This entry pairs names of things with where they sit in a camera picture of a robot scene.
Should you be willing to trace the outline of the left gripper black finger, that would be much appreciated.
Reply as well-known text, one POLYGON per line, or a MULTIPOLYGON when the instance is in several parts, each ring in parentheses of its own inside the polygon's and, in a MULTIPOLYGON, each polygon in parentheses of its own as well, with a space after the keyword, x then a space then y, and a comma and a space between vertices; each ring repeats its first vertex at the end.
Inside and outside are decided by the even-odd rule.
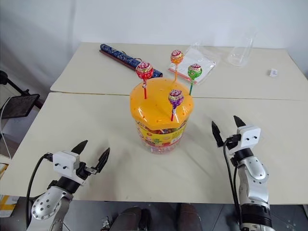
POLYGON ((88 141, 84 140, 80 142, 78 145, 76 145, 71 152, 76 153, 76 154, 81 154, 82 151, 84 150, 85 146, 87 145, 88 141))
POLYGON ((98 159, 98 164, 96 165, 96 167, 94 168, 96 170, 97 173, 100 173, 101 170, 104 168, 105 164, 108 161, 109 158, 109 154, 110 154, 110 147, 108 147, 100 156, 100 158, 98 159))

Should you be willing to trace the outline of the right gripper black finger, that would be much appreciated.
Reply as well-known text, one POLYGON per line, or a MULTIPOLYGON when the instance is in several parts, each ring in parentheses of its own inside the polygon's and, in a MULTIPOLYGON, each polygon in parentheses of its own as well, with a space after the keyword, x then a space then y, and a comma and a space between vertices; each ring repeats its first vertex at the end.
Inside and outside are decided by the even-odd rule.
POLYGON ((246 123, 244 123, 238 116, 234 115, 233 118, 238 128, 246 126, 246 123))
POLYGON ((212 134, 217 143, 217 147, 222 147, 224 145, 224 141, 220 135, 220 130, 214 121, 211 122, 212 134))

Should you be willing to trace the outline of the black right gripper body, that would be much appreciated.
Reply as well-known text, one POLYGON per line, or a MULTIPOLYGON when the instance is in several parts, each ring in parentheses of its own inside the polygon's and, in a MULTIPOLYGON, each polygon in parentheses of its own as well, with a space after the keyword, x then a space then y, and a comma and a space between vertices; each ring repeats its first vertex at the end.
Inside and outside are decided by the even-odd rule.
POLYGON ((240 140, 241 140, 240 134, 232 135, 225 140, 224 145, 227 146, 228 149, 233 149, 238 145, 238 142, 240 140))

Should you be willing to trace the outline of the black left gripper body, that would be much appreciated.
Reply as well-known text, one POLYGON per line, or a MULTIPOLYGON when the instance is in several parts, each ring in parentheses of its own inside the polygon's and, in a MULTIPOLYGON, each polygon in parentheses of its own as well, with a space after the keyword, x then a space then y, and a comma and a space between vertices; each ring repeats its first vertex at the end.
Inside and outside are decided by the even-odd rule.
POLYGON ((76 169, 76 175, 83 180, 86 180, 91 174, 97 174, 97 172, 96 167, 87 167, 85 162, 80 162, 76 169))

